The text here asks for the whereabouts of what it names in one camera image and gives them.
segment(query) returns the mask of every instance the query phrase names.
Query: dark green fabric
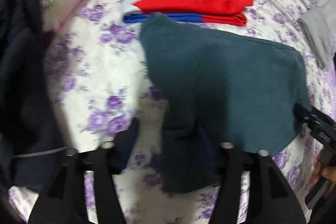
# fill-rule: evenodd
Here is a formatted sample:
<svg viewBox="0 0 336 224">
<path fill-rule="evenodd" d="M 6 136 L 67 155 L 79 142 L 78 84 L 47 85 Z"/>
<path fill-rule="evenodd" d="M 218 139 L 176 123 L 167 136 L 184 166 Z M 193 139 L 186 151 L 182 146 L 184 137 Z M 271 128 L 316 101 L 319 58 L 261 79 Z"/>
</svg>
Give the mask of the dark green fabric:
<svg viewBox="0 0 336 224">
<path fill-rule="evenodd" d="M 218 181 L 213 162 L 195 167 L 194 159 L 213 160 L 210 150 L 223 141 L 273 155 L 296 137 L 294 104 L 310 104 L 305 65 L 294 48 L 161 14 L 144 21 L 140 41 L 149 78 L 169 101 L 162 127 L 164 190 L 182 193 Z M 202 146 L 198 124 L 212 147 Z"/>
</svg>

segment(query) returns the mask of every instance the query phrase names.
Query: purple floral bedsheet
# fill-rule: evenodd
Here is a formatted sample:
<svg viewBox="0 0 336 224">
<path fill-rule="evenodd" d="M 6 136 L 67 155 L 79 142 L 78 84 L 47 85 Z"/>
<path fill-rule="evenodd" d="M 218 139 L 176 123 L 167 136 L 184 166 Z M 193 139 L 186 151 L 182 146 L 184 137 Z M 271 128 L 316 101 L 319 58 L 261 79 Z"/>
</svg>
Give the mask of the purple floral bedsheet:
<svg viewBox="0 0 336 224">
<path fill-rule="evenodd" d="M 93 150 L 101 137 L 114 137 L 138 115 L 141 132 L 127 169 L 115 176 L 118 196 L 130 224 L 208 223 L 218 187 L 189 194 L 161 191 L 160 126 L 166 102 L 147 78 L 144 52 L 138 41 L 140 24 L 124 24 L 120 0 L 85 0 L 53 41 L 45 59 L 45 73 L 64 135 L 80 152 Z M 247 25 L 200 23 L 202 27 L 285 43 L 303 56 L 312 105 L 332 118 L 335 112 L 335 69 L 317 67 L 297 18 L 310 8 L 308 0 L 254 0 L 245 10 Z M 274 161 L 294 189 L 307 220 L 304 203 L 321 145 L 306 128 Z M 93 174 L 85 175 L 90 221 L 97 223 Z M 247 213 L 249 174 L 241 180 L 238 223 Z M 27 220 L 37 194 L 12 187 L 10 198 Z"/>
</svg>

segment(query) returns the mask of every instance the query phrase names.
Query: finger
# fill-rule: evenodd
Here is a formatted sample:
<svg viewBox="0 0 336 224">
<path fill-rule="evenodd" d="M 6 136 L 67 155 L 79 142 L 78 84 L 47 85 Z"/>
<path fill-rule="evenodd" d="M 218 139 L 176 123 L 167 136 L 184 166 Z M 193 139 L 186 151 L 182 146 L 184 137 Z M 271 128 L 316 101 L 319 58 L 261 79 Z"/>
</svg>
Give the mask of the finger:
<svg viewBox="0 0 336 224">
<path fill-rule="evenodd" d="M 314 172 L 313 172 L 313 175 L 317 175 L 320 171 L 321 171 L 321 163 L 318 161 L 316 164 L 315 164 L 315 169 L 314 169 Z"/>
<path fill-rule="evenodd" d="M 310 185 L 314 185 L 319 181 L 319 176 L 318 175 L 312 175 L 310 180 L 309 180 L 309 184 Z"/>
<path fill-rule="evenodd" d="M 332 182 L 336 182 L 336 166 L 328 166 L 323 169 L 322 175 Z"/>
</svg>

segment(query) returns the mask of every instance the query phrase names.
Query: gray elastic band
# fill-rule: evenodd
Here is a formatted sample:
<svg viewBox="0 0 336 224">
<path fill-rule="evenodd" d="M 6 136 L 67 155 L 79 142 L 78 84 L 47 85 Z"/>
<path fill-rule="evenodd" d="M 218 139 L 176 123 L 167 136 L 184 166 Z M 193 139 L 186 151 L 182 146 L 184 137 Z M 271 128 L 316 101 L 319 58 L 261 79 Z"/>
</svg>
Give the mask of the gray elastic band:
<svg viewBox="0 0 336 224">
<path fill-rule="evenodd" d="M 43 155 L 49 155 L 49 154 L 54 154 L 60 151 L 65 150 L 67 147 L 63 146 L 61 148 L 56 148 L 48 151 L 43 151 L 43 152 L 37 152 L 37 153 L 30 153 L 30 154 L 22 154 L 22 155 L 15 155 L 13 158 L 30 158 L 30 157 L 37 157 L 37 156 L 43 156 Z"/>
</svg>

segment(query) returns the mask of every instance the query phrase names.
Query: hand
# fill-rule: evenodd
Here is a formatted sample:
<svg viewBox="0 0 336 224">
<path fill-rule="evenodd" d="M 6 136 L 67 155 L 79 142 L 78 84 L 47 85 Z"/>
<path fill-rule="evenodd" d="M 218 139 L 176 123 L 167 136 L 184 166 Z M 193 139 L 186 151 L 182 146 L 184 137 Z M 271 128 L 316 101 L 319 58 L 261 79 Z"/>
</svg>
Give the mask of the hand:
<svg viewBox="0 0 336 224">
<path fill-rule="evenodd" d="M 320 172 L 321 172 L 321 155 L 318 155 L 317 157 L 317 163 L 315 164 L 315 169 L 313 172 L 313 175 L 310 178 L 310 185 L 316 184 L 320 179 Z M 326 179 L 331 180 L 333 183 L 331 184 L 329 190 L 325 192 L 324 197 L 327 198 L 329 193 L 333 190 L 335 183 L 336 183 L 336 166 L 328 166 L 325 167 L 322 171 L 322 176 Z"/>
</svg>

